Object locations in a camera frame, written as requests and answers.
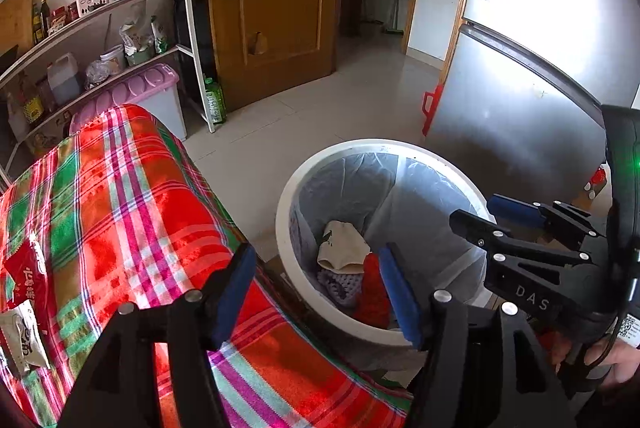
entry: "human hand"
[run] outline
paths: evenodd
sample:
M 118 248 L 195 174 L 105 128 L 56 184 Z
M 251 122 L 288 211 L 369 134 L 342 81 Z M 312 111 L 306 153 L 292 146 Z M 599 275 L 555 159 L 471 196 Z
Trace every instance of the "human hand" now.
M 569 354 L 571 344 L 571 341 L 556 332 L 556 338 L 551 349 L 551 363 L 556 367 L 556 371 L 558 371 L 560 363 Z M 607 345 L 607 338 L 600 340 L 587 350 L 584 356 L 584 363 L 591 364 L 597 360 L 602 354 L 605 345 Z M 638 370 L 638 366 L 640 366 L 640 350 L 618 339 L 607 357 L 600 364 L 612 365 L 610 372 L 602 382 L 604 388 L 622 384 L 631 379 L 636 370 Z

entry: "plastic jug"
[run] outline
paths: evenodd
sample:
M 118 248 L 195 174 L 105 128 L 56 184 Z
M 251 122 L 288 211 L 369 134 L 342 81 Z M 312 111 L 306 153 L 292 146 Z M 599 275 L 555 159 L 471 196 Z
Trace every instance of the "plastic jug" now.
M 53 98 L 59 106 L 64 106 L 80 95 L 78 63 L 71 53 L 65 54 L 50 65 L 47 69 L 47 79 Z
M 22 108 L 15 102 L 14 94 L 6 97 L 7 112 L 9 114 L 9 126 L 18 141 L 22 141 L 30 132 L 29 122 L 22 112 Z

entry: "plastic bag liner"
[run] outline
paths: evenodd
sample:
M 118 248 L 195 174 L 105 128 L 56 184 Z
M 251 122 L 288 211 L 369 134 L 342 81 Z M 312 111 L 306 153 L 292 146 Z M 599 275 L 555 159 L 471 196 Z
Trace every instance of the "plastic bag liner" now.
M 369 147 L 372 141 L 378 147 Z M 373 252 L 390 241 L 398 245 L 399 265 L 418 302 L 429 299 L 420 292 L 425 281 L 436 289 L 446 288 L 457 299 L 469 303 L 484 291 L 486 302 L 490 294 L 482 286 L 484 251 L 455 235 L 449 227 L 449 215 L 456 209 L 495 221 L 478 189 L 447 161 L 415 146 L 364 140 L 343 143 L 325 152 L 340 147 L 344 156 L 333 153 L 322 160 L 320 152 L 309 159 L 292 176 L 296 188 L 291 190 L 290 181 L 289 191 L 285 188 L 278 207 L 280 215 L 285 211 L 281 209 L 283 199 L 289 193 L 290 246 L 316 291 L 328 300 L 316 280 L 316 260 L 325 225 L 340 220 L 352 223 Z M 363 149 L 373 151 L 355 153 Z M 296 285 L 284 252 L 286 246 L 282 244 L 278 237 L 283 263 Z

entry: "trash can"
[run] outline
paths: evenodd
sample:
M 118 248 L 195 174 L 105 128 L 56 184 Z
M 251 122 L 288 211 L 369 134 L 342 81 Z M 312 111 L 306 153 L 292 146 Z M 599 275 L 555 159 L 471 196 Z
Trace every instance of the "trash can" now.
M 484 306 L 484 251 L 452 233 L 449 215 L 464 209 L 495 223 L 473 183 L 445 159 L 399 141 L 365 139 L 331 146 L 300 166 L 276 214 L 282 263 L 297 292 L 326 321 L 379 345 L 409 347 L 402 332 L 360 323 L 328 298 L 316 278 L 318 249 L 331 220 L 352 223 L 372 252 L 395 242 L 412 285 L 428 281 Z

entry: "green bottle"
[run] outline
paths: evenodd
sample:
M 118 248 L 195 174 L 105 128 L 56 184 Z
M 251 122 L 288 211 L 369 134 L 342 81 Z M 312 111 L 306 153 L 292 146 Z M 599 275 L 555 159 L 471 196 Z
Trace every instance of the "green bottle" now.
M 225 98 L 222 95 L 222 87 L 212 78 L 207 77 L 204 80 L 204 87 L 207 92 L 207 101 L 209 102 L 209 111 L 211 118 L 215 124 L 226 121 Z

